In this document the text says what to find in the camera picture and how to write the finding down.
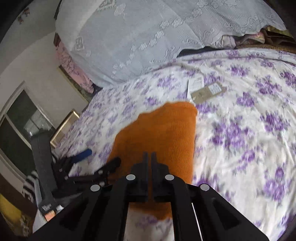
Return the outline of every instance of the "white wall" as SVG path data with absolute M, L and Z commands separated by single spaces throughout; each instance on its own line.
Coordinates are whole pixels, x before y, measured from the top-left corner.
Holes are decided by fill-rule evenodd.
M 0 44 L 0 73 L 27 47 L 55 30 L 54 14 L 59 0 L 34 0 L 30 5 L 30 15 L 16 19 Z
M 0 75 L 0 110 L 22 81 L 54 127 L 72 109 L 81 113 L 86 107 L 87 102 L 57 70 L 54 34 L 52 32 L 26 48 Z M 20 180 L 12 172 L 0 165 L 0 173 L 19 190 Z

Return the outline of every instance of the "white lace cover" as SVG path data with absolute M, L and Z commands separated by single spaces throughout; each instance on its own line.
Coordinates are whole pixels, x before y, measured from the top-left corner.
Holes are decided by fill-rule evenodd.
M 266 25 L 286 29 L 263 0 L 104 0 L 87 21 L 91 11 L 85 7 L 73 15 L 74 4 L 64 10 L 68 2 L 63 1 L 57 32 L 67 48 L 69 38 L 76 42 L 70 55 L 101 87 L 139 76 L 182 49 L 216 47 L 223 35 L 254 34 Z

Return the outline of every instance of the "window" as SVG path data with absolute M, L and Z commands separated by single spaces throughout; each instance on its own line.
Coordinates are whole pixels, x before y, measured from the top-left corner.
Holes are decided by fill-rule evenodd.
M 55 129 L 22 90 L 0 121 L 0 154 L 24 175 L 34 169 L 31 137 L 40 131 L 51 136 Z

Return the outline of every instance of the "white paper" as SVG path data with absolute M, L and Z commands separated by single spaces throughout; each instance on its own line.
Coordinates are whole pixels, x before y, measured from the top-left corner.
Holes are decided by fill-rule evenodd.
M 190 78 L 188 81 L 187 99 L 191 100 L 191 93 L 204 88 L 205 83 L 202 75 Z
M 212 95 L 217 94 L 222 91 L 221 87 L 217 83 L 209 85 L 208 88 L 209 88 L 210 92 L 212 93 Z

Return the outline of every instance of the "pink fabric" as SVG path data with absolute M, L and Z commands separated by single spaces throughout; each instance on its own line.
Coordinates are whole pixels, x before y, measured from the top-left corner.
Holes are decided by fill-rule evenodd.
M 87 92 L 93 93 L 94 88 L 92 87 L 93 83 L 91 79 L 88 78 L 84 71 L 75 64 L 62 42 L 57 46 L 56 54 L 60 64 L 71 78 Z

